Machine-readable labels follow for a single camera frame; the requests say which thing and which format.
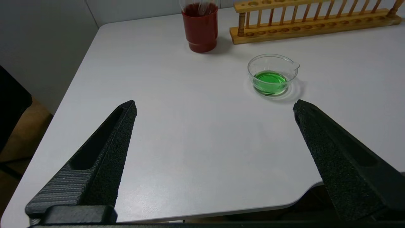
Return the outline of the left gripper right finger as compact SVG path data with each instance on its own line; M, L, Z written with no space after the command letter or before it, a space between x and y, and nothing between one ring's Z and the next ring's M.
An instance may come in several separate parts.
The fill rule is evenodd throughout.
M298 100L295 121L344 221L403 221L405 179L314 104Z

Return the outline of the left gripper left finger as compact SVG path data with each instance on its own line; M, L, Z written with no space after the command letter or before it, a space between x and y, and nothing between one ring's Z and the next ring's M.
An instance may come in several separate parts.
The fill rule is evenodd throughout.
M136 116L133 100L115 108L27 203L30 222L44 222L54 209L67 216L73 210L114 207Z

